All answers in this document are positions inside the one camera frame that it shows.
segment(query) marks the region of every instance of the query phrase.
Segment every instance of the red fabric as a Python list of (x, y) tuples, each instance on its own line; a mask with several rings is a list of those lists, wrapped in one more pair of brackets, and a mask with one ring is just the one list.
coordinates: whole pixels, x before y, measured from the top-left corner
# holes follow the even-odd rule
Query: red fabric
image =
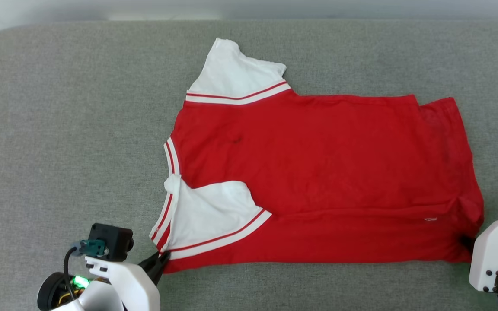
[(457, 106), (403, 97), (299, 96), (184, 103), (172, 141), (192, 188), (243, 181), (273, 216), (166, 272), (212, 264), (469, 262), (484, 220)]

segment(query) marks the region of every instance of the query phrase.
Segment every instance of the white wall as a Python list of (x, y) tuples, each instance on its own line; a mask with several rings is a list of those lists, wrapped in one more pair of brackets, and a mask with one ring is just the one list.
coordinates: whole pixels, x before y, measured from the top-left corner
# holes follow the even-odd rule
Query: white wall
[(0, 29), (65, 20), (498, 19), (498, 0), (0, 0)]

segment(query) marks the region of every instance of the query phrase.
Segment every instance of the red and white t-shirt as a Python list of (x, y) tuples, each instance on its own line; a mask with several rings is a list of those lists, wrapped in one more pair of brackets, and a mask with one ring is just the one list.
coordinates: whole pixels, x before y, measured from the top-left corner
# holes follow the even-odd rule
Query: red and white t-shirt
[(165, 147), (166, 272), (240, 262), (469, 261), (483, 222), (455, 101), (300, 96), (216, 39)]

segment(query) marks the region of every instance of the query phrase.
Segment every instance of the green led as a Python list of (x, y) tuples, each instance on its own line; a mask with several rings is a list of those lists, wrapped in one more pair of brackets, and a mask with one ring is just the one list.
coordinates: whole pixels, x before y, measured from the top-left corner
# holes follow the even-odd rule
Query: green led
[(73, 278), (73, 285), (77, 288), (86, 288), (89, 285), (89, 280), (81, 276), (75, 276)]

